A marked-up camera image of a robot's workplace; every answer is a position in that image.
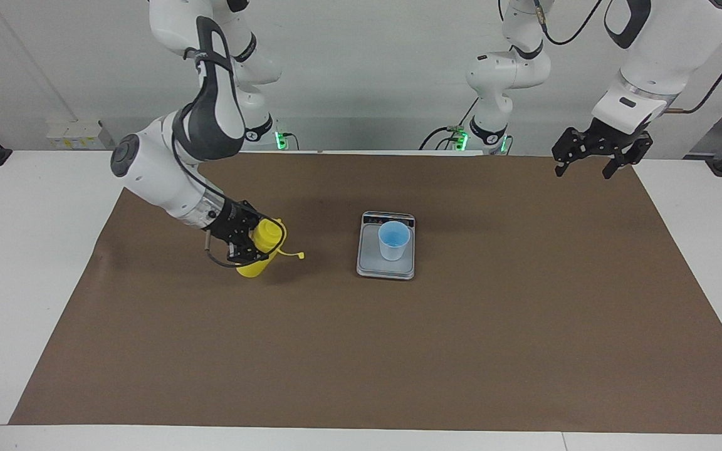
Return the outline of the brown paper mat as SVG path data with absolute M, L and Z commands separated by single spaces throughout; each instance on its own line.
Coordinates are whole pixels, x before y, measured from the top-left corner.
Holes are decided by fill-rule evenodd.
M 722 324 L 633 168 L 241 154 L 201 166 L 288 229 L 255 279 L 123 191 L 15 425 L 722 433 Z M 411 280 L 356 269 L 416 218 Z

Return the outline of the yellow squeeze bottle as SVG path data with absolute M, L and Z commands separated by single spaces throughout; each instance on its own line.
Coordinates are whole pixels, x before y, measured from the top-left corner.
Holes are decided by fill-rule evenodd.
M 303 252 L 286 253 L 281 250 L 285 241 L 285 234 L 286 228 L 281 218 L 275 218 L 273 220 L 264 218 L 261 220 L 251 234 L 251 238 L 258 251 L 262 254 L 267 254 L 268 257 L 267 259 L 249 264 L 248 266 L 237 268 L 238 274 L 246 277 L 246 279 L 254 279 L 263 273 L 267 266 L 269 266 L 269 263 L 278 255 L 304 259 L 305 254 Z

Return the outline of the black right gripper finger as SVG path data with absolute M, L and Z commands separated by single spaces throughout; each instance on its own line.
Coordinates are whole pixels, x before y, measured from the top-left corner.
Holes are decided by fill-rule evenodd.
M 252 241 L 228 242 L 227 260 L 231 264 L 251 264 L 260 252 Z
M 263 220 L 268 218 L 266 214 L 257 211 L 247 200 L 237 203 L 237 215 L 247 226 L 259 226 Z

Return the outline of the light blue plastic cup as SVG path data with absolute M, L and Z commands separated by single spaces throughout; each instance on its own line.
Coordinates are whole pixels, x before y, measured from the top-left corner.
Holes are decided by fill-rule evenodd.
M 379 253 L 385 261 L 397 261 L 405 254 L 405 249 L 412 239 L 412 231 L 403 222 L 390 220 L 379 226 L 377 237 Z

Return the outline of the silver digital kitchen scale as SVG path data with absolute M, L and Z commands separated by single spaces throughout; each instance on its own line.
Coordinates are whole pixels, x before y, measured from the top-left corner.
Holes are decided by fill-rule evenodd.
M 403 222 L 411 229 L 411 240 L 405 254 L 397 261 L 385 261 L 379 253 L 379 226 L 390 220 Z M 359 229 L 356 269 L 358 275 L 372 279 L 411 280 L 414 277 L 416 250 L 416 218 L 410 214 L 369 210 L 362 214 Z

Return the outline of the white power strip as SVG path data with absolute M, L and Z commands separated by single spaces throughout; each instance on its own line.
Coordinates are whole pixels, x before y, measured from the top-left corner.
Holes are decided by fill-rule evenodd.
M 98 121 L 49 123 L 46 139 L 57 150 L 106 150 L 110 139 Z

